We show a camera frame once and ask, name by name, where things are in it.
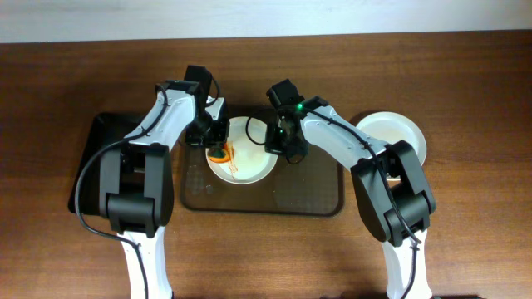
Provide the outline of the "orange green sponge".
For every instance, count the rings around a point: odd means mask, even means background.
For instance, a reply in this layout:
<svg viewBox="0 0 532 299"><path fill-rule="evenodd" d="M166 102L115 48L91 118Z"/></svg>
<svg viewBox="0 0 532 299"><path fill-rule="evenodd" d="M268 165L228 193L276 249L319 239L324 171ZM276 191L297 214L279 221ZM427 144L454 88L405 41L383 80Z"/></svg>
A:
<svg viewBox="0 0 532 299"><path fill-rule="evenodd" d="M207 151L208 160L216 164L228 163L234 156L234 148L226 143L222 146L210 148Z"/></svg>

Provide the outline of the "cream plate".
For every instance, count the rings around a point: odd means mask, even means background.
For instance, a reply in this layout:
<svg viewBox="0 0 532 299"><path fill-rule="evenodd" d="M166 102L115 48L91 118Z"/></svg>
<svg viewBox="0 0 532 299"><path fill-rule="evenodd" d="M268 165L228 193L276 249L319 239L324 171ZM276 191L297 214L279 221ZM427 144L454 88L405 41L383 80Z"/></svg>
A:
<svg viewBox="0 0 532 299"><path fill-rule="evenodd" d="M252 184L264 179L274 168L278 156L267 153L263 145L267 126L261 120L237 116L229 120L229 137L223 158L211 157L215 149L206 149L206 161L213 173L231 184Z"/></svg>

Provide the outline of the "white plate with stain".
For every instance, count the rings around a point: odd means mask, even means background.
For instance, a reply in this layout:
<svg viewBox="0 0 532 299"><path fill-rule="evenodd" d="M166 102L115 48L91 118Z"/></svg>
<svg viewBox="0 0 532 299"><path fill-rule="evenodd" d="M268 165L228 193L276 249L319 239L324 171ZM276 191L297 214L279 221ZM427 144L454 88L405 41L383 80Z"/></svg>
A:
<svg viewBox="0 0 532 299"><path fill-rule="evenodd" d="M356 127L389 144L405 140L416 151L420 164L424 164L427 156L425 136L421 129L404 115L388 111L376 112L362 118Z"/></svg>

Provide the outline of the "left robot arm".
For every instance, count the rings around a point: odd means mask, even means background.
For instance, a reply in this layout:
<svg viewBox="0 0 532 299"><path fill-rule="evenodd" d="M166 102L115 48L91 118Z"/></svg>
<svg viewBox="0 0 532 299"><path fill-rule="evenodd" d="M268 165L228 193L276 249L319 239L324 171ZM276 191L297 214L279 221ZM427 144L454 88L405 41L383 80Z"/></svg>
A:
<svg viewBox="0 0 532 299"><path fill-rule="evenodd" d="M131 297L171 298L165 265L165 227L174 207L170 153L181 137L188 145L220 147L229 122L225 102L211 97L213 79L167 81L155 104L121 140L98 155L100 215L126 255Z"/></svg>

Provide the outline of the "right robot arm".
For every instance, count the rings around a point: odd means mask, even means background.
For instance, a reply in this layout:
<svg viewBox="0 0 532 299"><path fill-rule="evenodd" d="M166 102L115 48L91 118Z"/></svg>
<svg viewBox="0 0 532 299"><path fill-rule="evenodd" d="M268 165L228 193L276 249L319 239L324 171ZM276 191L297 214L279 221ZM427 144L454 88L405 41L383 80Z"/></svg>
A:
<svg viewBox="0 0 532 299"><path fill-rule="evenodd" d="M361 132L318 96L269 99L276 116L265 149L289 158L315 145L349 170L360 217L382 245L387 296L431 298L425 240L436 201L413 147Z"/></svg>

